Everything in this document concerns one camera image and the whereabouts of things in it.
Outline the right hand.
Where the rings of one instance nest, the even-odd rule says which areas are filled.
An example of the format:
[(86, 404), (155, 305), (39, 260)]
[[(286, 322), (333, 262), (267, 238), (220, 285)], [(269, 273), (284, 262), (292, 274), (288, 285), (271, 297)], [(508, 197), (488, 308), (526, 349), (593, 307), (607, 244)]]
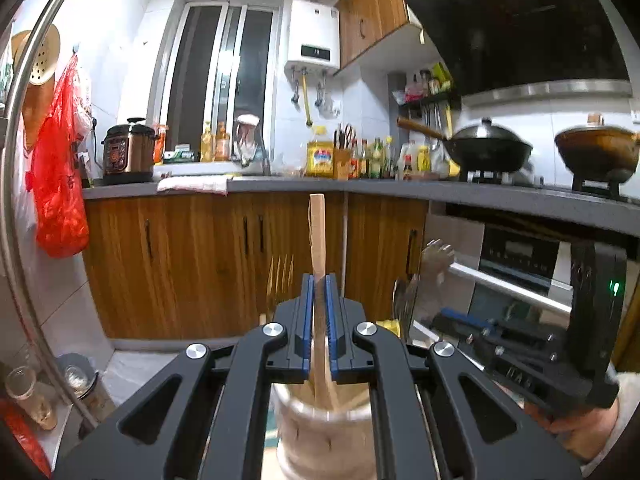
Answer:
[(638, 404), (639, 375), (617, 375), (620, 391), (610, 408), (551, 420), (535, 404), (525, 403), (524, 412), (555, 436), (564, 436), (563, 446), (582, 462), (582, 475), (589, 476), (623, 434)]

